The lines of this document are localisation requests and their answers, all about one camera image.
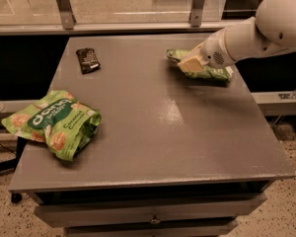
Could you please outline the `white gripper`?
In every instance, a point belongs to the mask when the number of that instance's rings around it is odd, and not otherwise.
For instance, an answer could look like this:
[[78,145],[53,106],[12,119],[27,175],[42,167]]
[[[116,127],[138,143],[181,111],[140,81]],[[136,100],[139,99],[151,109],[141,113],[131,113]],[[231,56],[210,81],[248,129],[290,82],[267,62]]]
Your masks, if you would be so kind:
[[202,72],[204,58],[215,68],[233,65],[236,59],[232,54],[231,42],[229,28],[219,30],[185,54],[179,62],[179,68],[182,72]]

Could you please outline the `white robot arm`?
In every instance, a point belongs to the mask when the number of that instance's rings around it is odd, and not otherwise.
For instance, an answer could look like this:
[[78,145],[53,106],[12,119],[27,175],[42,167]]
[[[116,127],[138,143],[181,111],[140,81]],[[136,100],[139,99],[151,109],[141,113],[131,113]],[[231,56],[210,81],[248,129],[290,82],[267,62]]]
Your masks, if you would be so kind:
[[184,72],[224,68],[246,58],[296,52],[296,0],[262,0],[253,17],[226,27],[179,62]]

